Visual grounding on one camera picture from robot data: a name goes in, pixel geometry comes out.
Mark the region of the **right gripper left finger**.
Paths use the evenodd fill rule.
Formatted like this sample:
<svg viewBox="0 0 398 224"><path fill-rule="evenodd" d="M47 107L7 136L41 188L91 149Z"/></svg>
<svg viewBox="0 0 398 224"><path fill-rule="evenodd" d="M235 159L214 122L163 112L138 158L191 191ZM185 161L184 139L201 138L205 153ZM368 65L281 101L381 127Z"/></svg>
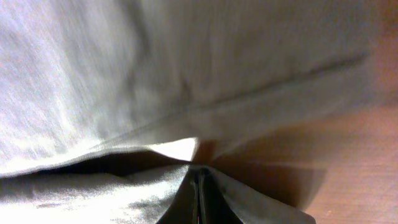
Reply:
<svg viewBox="0 0 398 224"><path fill-rule="evenodd" d="M197 224L198 202L197 171L189 169L170 207L157 224Z"/></svg>

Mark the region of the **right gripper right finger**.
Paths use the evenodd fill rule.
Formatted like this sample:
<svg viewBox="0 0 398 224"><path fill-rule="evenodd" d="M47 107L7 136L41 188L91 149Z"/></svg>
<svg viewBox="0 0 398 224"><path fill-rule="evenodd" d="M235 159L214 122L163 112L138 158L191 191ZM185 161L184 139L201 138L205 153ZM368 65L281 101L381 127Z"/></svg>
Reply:
<svg viewBox="0 0 398 224"><path fill-rule="evenodd" d="M316 224L315 219L207 167L198 170L200 220L218 224Z"/></svg>

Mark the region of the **grey shorts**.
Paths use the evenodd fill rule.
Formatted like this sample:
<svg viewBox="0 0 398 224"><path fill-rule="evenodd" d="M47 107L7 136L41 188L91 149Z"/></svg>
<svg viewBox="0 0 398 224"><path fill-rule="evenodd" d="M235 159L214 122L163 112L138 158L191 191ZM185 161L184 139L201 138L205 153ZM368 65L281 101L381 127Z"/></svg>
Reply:
<svg viewBox="0 0 398 224"><path fill-rule="evenodd" d="M248 141L382 103L396 35L396 1L2 1L1 222L157 223L205 167L304 212Z"/></svg>

